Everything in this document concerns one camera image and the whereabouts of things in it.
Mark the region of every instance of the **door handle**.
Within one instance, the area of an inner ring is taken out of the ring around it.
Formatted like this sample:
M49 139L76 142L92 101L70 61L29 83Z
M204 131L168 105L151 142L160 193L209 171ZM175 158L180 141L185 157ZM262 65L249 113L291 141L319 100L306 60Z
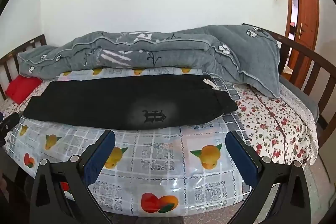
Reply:
M300 40L300 37L301 37L301 32L302 32L302 23L300 24L299 40Z

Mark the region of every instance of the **metal screw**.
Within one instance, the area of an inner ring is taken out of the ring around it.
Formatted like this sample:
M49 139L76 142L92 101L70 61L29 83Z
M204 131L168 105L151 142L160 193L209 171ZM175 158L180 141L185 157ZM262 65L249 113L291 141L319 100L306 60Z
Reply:
M267 156L263 156L261 159L262 159L263 162L265 162L267 164L271 162L271 159Z
M71 161L71 162L77 162L78 160L79 160L78 155L73 155L73 156L70 158L70 161Z
M43 160L40 161L40 165L42 165L42 166L43 166L43 165L46 165L47 162L48 162L48 161L47 161L46 159L43 159Z
M295 165L296 167L300 167L300 166L301 166L301 163L300 163L299 161L295 160L295 161L294 161L294 165Z

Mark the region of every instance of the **red pillow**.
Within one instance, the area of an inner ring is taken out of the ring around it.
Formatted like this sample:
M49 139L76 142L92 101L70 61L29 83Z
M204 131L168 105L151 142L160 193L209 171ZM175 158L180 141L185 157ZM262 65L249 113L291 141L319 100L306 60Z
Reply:
M6 94L14 102L20 105L41 83L42 80L39 78L26 78L19 75L9 83Z

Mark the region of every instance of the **grey blanket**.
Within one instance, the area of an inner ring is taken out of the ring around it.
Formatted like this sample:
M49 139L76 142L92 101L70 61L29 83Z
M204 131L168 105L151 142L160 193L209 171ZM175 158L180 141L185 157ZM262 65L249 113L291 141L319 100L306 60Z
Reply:
M50 80L62 72L112 68L185 67L280 97L277 42L248 25L159 32L92 32L62 47L41 46L18 54L20 74Z

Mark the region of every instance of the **bed rail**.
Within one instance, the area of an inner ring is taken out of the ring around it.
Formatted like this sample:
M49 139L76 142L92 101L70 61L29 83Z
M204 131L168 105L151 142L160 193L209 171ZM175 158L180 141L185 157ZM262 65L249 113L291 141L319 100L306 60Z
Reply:
M16 70L17 70L17 73L19 73L19 63L18 63L18 60L17 60L17 54L19 52L25 52L26 49L27 49L27 47L29 47L29 46L35 48L37 42L40 42L41 46L47 44L47 42L45 40L45 36L42 34L42 35L39 35L38 37L35 37L35 38L27 41L26 43L23 43L20 46L16 47L15 49L13 49L11 52L9 52L8 54L6 54L4 57L2 57L0 59L0 66L4 66L5 71L6 71L6 75L7 75L7 79L8 79L9 82L12 81L12 77L11 77L11 74L9 72L9 68L8 68L8 63L7 62L13 58L14 59L14 63L15 63L15 67L16 67ZM3 90L3 87L1 85L1 83L0 83L0 93L2 95L2 98L4 100L6 100L7 96L4 93L4 90Z

